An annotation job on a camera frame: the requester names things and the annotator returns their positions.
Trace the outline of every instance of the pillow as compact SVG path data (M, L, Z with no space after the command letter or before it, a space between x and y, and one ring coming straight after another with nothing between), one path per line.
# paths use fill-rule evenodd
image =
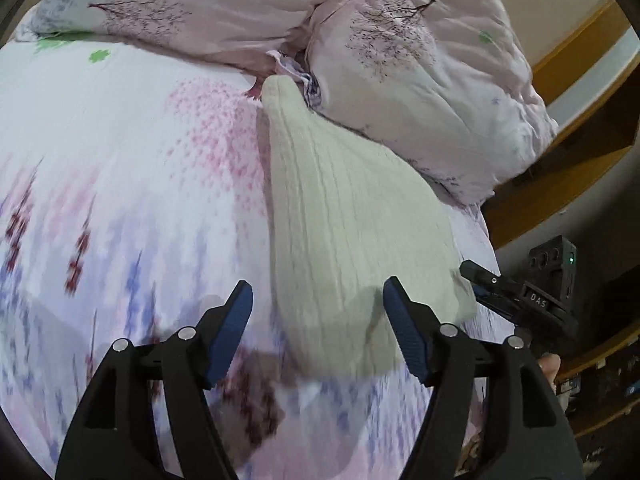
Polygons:
M555 136L500 0L329 0L311 26L314 108L463 204L490 197Z
M42 0L34 32L116 34L207 60L268 72L260 56L282 48L323 0Z
M449 220L391 150L308 110L288 76L262 88L270 120L274 284L303 372L360 378L402 362L382 306L398 276L442 322L476 312Z

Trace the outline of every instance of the mattress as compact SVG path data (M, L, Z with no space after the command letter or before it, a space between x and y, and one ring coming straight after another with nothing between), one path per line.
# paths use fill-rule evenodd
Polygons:
M226 380L207 394L239 478L398 478L430 391L404 365L359 381L297 370L273 306L260 103L243 102L236 119L258 127L216 152L206 176L174 142L202 108L177 111L190 98L206 107L214 75L249 95L255 80L131 42L72 39L0 50L0 406L28 451L53 476L110 343L162 340L245 279L254 310ZM207 91L190 97L193 84ZM432 186L460 261L498 273L479 207ZM513 333L478 310L464 327L472 337ZM479 382L468 437L482 394ZM179 474L161 388L154 398L163 461Z

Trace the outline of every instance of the blue gripper pad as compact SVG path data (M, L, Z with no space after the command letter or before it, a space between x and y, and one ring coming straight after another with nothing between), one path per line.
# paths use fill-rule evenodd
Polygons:
M232 303L219 307L228 306L229 312L220 325L218 334L209 345L207 379L211 385L226 376L254 306L254 292L251 285L247 282L241 282L239 285L241 289Z
M426 346L409 316L405 301L410 301L400 281L391 277L382 289L382 303L409 371L423 383L428 375Z

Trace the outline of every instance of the screw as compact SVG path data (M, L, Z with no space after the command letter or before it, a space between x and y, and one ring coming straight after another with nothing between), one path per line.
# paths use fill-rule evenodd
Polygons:
M440 333L445 337L455 337L458 335L458 329L451 323L445 323L440 326Z
M126 339L117 339L113 342L111 348L113 348L116 352L122 352L127 348L127 346L129 346L129 341L127 341Z
M184 328L181 328L180 331L178 332L178 337L180 339L184 339L185 341L187 341L187 339L193 338L193 336L195 335L196 335L196 329L194 329L193 326L186 326Z
M511 347L511 348L515 348L515 349L520 349L520 348L524 348L524 341L522 340L522 338L516 336L516 335L511 335L507 338L507 344Z

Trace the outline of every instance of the metal bolt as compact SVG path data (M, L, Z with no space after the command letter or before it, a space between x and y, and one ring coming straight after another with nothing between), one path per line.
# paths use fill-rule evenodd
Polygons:
M180 339L184 339L185 341L187 341L187 339L193 338L193 336L195 335L196 335L196 329L194 329L193 326L186 326L184 328L181 328L180 332L178 332L178 337Z
M520 349L520 348L524 348L524 341L522 340L522 338L516 336L516 335L510 335L507 338L507 344L511 347L511 348L515 348L515 349Z
M455 337L458 335L458 329L451 323L445 323L440 326L440 333L445 337Z
M129 346L129 341L127 341L126 339L117 339L113 342L111 348L113 348L116 352L122 352L127 348L127 346Z

